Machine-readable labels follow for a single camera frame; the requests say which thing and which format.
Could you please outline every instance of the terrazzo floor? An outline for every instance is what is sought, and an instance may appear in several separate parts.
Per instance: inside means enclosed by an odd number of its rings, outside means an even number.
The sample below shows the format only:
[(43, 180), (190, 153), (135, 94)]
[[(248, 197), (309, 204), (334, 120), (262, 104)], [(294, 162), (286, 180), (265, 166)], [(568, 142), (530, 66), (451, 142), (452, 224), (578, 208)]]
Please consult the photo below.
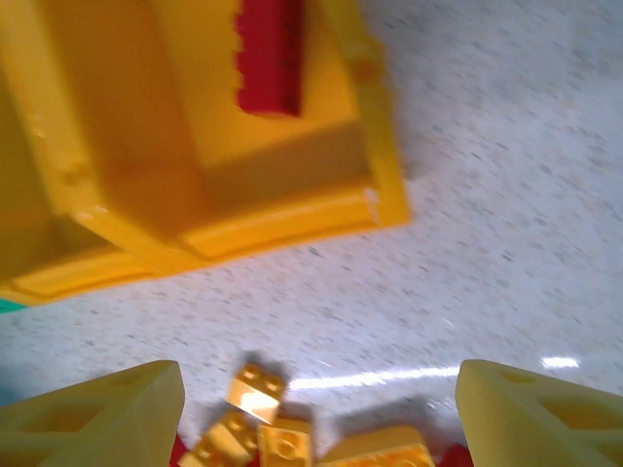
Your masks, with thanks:
[(460, 362), (623, 394), (623, 2), (365, 0), (417, 223), (0, 315), (4, 402), (177, 360), (193, 443), (246, 359), (317, 449), (460, 440)]

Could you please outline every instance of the red toy brick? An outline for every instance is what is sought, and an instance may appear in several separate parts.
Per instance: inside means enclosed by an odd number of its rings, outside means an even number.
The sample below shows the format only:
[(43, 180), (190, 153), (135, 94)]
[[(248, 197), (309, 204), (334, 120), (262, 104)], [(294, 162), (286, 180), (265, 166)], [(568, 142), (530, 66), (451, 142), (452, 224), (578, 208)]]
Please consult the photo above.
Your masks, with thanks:
[(260, 467), (262, 464), (260, 463), (260, 456), (256, 455), (255, 458), (246, 464), (246, 467)]
[(461, 445), (453, 445), (439, 467), (474, 467), (469, 450)]
[(250, 114), (301, 114), (305, 0), (241, 0), (238, 105)]
[(173, 450), (171, 451), (171, 459), (168, 462), (168, 467), (177, 467), (177, 462), (186, 452), (188, 452), (186, 445), (184, 445), (184, 442), (179, 435), (175, 435), (175, 443), (173, 444)]

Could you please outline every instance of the plastic toy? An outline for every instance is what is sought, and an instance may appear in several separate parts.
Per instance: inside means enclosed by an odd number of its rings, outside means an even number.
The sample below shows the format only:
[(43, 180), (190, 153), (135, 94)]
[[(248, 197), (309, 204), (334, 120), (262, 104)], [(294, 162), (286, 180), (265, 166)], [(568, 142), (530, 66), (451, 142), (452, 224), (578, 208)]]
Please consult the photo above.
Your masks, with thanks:
[(312, 467), (312, 426), (304, 421), (277, 418), (260, 425), (262, 467)]
[(255, 458), (251, 462), (246, 464), (246, 467), (261, 467), (260, 456), (256, 455)]
[(247, 425), (244, 415), (230, 411), (212, 426), (179, 461), (181, 467), (217, 466), (219, 464), (243, 466), (257, 451), (257, 434)]
[(227, 402), (266, 423), (272, 423), (284, 391), (283, 379), (266, 375), (259, 366), (248, 364), (232, 380)]
[(0, 299), (0, 314), (24, 308), (24, 305)]
[(478, 467), (623, 465), (623, 397), (467, 360), (457, 405)]
[(421, 434), (411, 426), (398, 425), (346, 438), (319, 462), (320, 467), (434, 467)]
[(0, 297), (37, 305), (408, 221), (356, 0), (305, 3), (299, 119), (238, 107), (240, 13), (0, 1)]
[(241, 0), (240, 108), (251, 114), (301, 113), (305, 0)]
[(188, 452), (188, 448), (179, 437), (175, 435), (175, 443), (173, 443), (173, 450), (171, 451), (171, 458), (168, 462), (168, 467), (178, 467), (179, 460)]
[(184, 407), (176, 362), (158, 361), (0, 408), (0, 465), (166, 465)]
[(461, 445), (453, 445), (448, 449), (439, 467), (474, 467), (469, 449)]

